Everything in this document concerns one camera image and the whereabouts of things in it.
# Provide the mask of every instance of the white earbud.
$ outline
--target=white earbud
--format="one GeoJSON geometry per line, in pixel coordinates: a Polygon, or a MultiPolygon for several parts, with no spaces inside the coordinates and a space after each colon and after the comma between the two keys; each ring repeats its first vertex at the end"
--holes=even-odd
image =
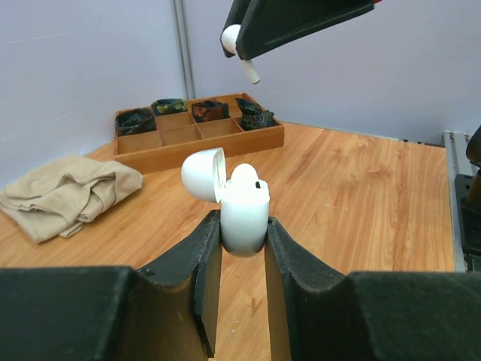
{"type": "Polygon", "coordinates": [[[239,165],[226,180],[223,149],[205,150],[186,159],[182,182],[197,199],[221,202],[220,231],[229,253],[248,257],[262,249],[271,199],[268,184],[251,165],[239,165]]]}
{"type": "MultiPolygon", "coordinates": [[[[230,25],[228,26],[220,37],[220,41],[223,47],[230,52],[231,54],[237,55],[237,37],[239,36],[239,31],[241,30],[241,26],[239,24],[230,25]]],[[[247,74],[250,82],[252,84],[257,84],[261,78],[257,74],[256,69],[254,68],[254,64],[251,60],[241,60],[242,66],[244,71],[247,74]]]]}

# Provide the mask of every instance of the gray wall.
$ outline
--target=gray wall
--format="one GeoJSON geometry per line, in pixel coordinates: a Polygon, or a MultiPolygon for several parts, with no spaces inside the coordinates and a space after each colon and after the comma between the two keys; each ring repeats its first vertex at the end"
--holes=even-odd
{"type": "Polygon", "coordinates": [[[116,110],[184,96],[170,2],[2,0],[0,186],[113,137],[116,110]]]}
{"type": "Polygon", "coordinates": [[[185,0],[198,96],[247,91],[281,120],[440,142],[481,124],[481,1],[384,0],[254,59],[222,55],[226,0],[185,0]]]}

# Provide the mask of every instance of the wooden table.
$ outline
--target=wooden table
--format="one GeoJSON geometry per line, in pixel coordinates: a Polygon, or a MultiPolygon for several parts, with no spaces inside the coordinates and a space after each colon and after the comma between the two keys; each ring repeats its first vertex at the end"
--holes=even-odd
{"type": "MultiPolygon", "coordinates": [[[[111,159],[112,144],[92,154],[111,159]]],[[[282,149],[228,158],[252,164],[271,189],[271,215],[337,270],[452,271],[443,148],[286,124],[282,149]]],[[[187,194],[180,170],[144,188],[72,238],[34,244],[0,214],[0,266],[131,265],[186,237],[210,205],[187,194]]],[[[224,253],[216,360],[270,360],[264,255],[224,253]]]]}

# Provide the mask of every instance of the earbud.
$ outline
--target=earbud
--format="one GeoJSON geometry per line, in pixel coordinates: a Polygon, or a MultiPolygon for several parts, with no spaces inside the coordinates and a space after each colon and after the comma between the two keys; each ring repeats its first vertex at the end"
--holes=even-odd
{"type": "MultiPolygon", "coordinates": [[[[220,41],[223,47],[230,52],[231,54],[237,55],[237,37],[239,36],[239,31],[241,30],[241,26],[239,24],[234,24],[228,26],[220,37],[220,41]]],[[[242,67],[247,74],[250,82],[252,84],[257,84],[261,81],[261,78],[257,74],[256,69],[254,68],[254,64],[251,60],[242,60],[242,67]]]]}
{"type": "Polygon", "coordinates": [[[256,170],[250,164],[238,165],[231,176],[231,184],[233,187],[255,187],[259,180],[256,170]]]}

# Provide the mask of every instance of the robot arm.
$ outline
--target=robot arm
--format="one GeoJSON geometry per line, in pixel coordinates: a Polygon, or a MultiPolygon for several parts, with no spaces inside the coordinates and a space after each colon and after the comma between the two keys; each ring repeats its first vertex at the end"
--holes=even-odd
{"type": "Polygon", "coordinates": [[[359,17],[381,0],[234,0],[221,44],[226,57],[239,55],[253,83],[250,60],[291,41],[359,17]]]}

